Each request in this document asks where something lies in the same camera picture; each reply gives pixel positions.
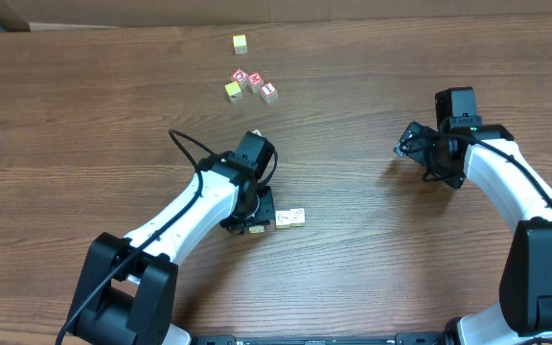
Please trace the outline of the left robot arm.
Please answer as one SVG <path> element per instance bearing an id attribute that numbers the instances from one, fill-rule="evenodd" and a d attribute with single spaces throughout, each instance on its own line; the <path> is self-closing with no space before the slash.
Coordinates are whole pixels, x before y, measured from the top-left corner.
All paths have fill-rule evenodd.
<path id="1" fill-rule="evenodd" d="M 248 131 L 235 150 L 193 160 L 189 185 L 147 223 L 123 237 L 100 234 L 56 342 L 70 334 L 90 344 L 196 343 L 172 322 L 179 268 L 215 226 L 242 235 L 274 220 L 268 183 L 277 159 L 259 131 Z"/>

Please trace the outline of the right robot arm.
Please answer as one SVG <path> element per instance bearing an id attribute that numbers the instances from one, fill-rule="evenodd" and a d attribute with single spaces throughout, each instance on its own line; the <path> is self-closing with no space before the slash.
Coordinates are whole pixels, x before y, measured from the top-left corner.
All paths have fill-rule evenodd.
<path id="1" fill-rule="evenodd" d="M 474 183 L 513 235 L 497 301 L 451 319 L 435 342 L 552 344 L 552 189 L 505 126 L 484 124 L 472 87 L 436 93 L 435 112 L 436 128 L 410 123 L 394 152 L 423 166 L 425 182 Z"/>

